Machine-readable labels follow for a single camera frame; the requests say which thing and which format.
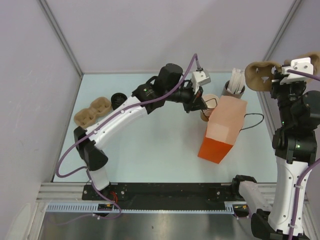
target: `white wall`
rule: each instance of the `white wall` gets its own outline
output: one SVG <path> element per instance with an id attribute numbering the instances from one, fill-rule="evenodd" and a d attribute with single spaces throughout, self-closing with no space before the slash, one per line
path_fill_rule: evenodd
<path id="1" fill-rule="evenodd" d="M 50 180 L 80 78 L 36 0 L 0 2 L 0 239 Z"/>
<path id="2" fill-rule="evenodd" d="M 84 73 L 262 60 L 293 0 L 47 0 Z"/>
<path id="3" fill-rule="evenodd" d="M 300 54 L 311 51 L 320 51 L 320 1 L 305 0 L 302 3 L 296 17 L 288 27 L 272 60 L 283 63 L 285 59 L 292 59 Z M 307 91 L 320 91 L 320 82 L 313 81 L 308 83 Z M 272 114 L 278 127 L 280 125 L 279 111 L 275 100 L 270 101 Z M 318 143 L 317 157 L 320 158 L 320 129 L 316 130 Z M 309 198 L 312 210 L 317 219 L 316 226 L 320 226 L 320 167 L 315 168 L 309 178 L 307 185 L 307 196 Z"/>

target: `light blue floor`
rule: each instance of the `light blue floor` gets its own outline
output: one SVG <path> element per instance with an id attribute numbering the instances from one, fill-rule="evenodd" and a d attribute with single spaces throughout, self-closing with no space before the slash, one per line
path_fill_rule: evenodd
<path id="1" fill-rule="evenodd" d="M 62 153 L 74 143 L 75 113 L 89 107 L 98 97 L 108 99 L 114 93 L 127 96 L 155 74 L 86 74 L 68 127 Z M 220 97 L 230 73 L 212 73 L 211 83 L 204 85 L 204 93 Z M 243 100 L 248 101 L 247 113 L 262 113 L 257 93 L 246 88 Z M 252 126 L 261 119 L 248 116 L 244 126 Z M 197 157 L 206 130 L 200 112 L 185 113 L 181 103 L 165 105 L 119 132 L 103 151 L 109 158 L 106 165 L 111 182 L 163 183 L 229 183 L 237 175 L 255 177 L 260 183 L 277 181 L 277 164 L 266 123 L 241 131 L 234 147 L 220 164 Z M 83 166 L 74 149 L 62 163 L 60 172 L 68 173 Z M 87 182 L 85 171 L 54 182 Z"/>

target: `cable clip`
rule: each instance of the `cable clip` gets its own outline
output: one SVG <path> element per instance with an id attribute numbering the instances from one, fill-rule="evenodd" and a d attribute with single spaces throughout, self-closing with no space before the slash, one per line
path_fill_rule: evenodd
<path id="1" fill-rule="evenodd" d="M 294 226 L 293 226 L 293 225 L 291 225 L 291 224 L 289 224 L 289 227 L 292 228 L 292 229 L 297 229 L 297 228 L 298 228 L 297 225 L 294 225 Z"/>
<path id="2" fill-rule="evenodd" d="M 294 187 L 295 187 L 295 188 L 298 188 L 298 189 L 304 189 L 304 186 L 297 185 L 297 184 L 295 184 Z"/>

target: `white bracket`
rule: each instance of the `white bracket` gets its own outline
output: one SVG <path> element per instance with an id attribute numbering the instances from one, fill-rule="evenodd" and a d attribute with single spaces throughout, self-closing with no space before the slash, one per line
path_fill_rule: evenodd
<path id="1" fill-rule="evenodd" d="M 196 94 L 199 90 L 199 86 L 203 86 L 211 82 L 209 72 L 207 70 L 194 71 L 191 77 L 192 88 Z"/>
<path id="2" fill-rule="evenodd" d="M 283 66 L 281 68 L 281 73 L 285 75 L 289 74 L 289 76 L 282 79 L 280 82 L 280 85 L 306 81 L 308 79 L 305 76 L 301 76 L 295 73 L 290 73 L 288 72 L 288 70 L 295 70 L 295 71 L 299 71 L 306 74 L 313 74 L 314 66 L 311 64 L 310 57 L 292 60 L 290 63 L 290 66 Z"/>
<path id="3" fill-rule="evenodd" d="M 252 214 L 256 213 L 257 209 L 271 212 L 272 207 L 259 191 L 257 183 L 252 181 L 240 182 L 239 193 L 245 199 Z"/>

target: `cardboard cup holder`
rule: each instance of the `cardboard cup holder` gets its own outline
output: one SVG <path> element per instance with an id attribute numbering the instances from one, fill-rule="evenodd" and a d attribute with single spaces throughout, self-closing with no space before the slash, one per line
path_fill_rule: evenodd
<path id="1" fill-rule="evenodd" d="M 86 129 L 87 127 L 95 124 L 98 117 L 107 115 L 111 109 L 111 102 L 104 96 L 101 96 L 94 100 L 90 104 L 90 107 L 77 112 L 74 115 L 73 120 L 75 124 Z"/>

